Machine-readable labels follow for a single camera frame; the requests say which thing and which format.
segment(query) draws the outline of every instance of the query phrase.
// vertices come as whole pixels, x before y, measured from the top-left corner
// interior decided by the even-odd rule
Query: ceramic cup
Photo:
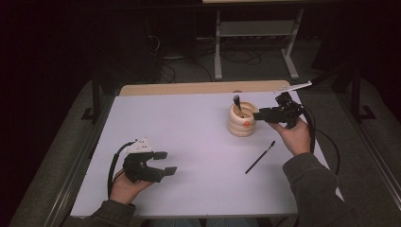
[[[253,119],[253,113],[257,113],[258,109],[248,101],[241,101],[240,104],[244,118],[242,118],[239,108],[233,104],[230,107],[227,127],[233,135],[249,136],[254,132],[256,121]]]

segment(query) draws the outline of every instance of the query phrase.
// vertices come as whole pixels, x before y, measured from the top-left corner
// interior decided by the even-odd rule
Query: person
[[[310,152],[310,136],[307,124],[297,119],[292,129],[280,124],[269,125],[276,130],[287,149],[293,154],[283,165],[290,189],[295,196],[299,223],[303,227],[358,226],[356,209],[336,195],[339,180]],[[131,202],[151,183],[132,183],[125,173],[116,174],[110,199],[90,217],[76,221],[76,226],[129,226],[135,207]],[[257,226],[252,218],[216,218],[207,226]],[[151,226],[201,226],[197,219],[154,220]]]

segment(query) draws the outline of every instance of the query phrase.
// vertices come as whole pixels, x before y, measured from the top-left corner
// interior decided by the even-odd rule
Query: sleeve
[[[130,226],[135,206],[125,205],[117,201],[104,201],[100,208],[90,217],[81,219],[76,226],[125,227]]]
[[[300,225],[358,226],[356,209],[336,195],[337,176],[312,153],[293,157],[283,169],[297,202]]]

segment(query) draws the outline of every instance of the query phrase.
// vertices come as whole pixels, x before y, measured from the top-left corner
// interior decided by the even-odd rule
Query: white tabletop
[[[295,92],[292,98],[300,103]],[[134,201],[136,216],[211,217],[296,214],[295,199],[283,173],[291,158],[281,138],[258,121],[255,133],[236,137],[227,129],[233,93],[118,96],[112,106],[72,216],[86,217],[107,199],[107,177],[113,155],[124,144],[147,137],[153,151],[166,151],[165,160],[149,166],[177,166]],[[258,108],[275,107],[272,92],[241,93],[242,101]],[[248,173],[245,171],[275,140],[274,147]],[[319,144],[315,155],[327,166]],[[122,167],[121,153],[115,172]]]

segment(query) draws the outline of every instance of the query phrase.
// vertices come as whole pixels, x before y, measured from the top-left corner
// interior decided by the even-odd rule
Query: person's left hand
[[[151,182],[136,181],[133,183],[127,178],[123,169],[115,174],[110,200],[123,204],[130,204],[138,194],[151,186]]]

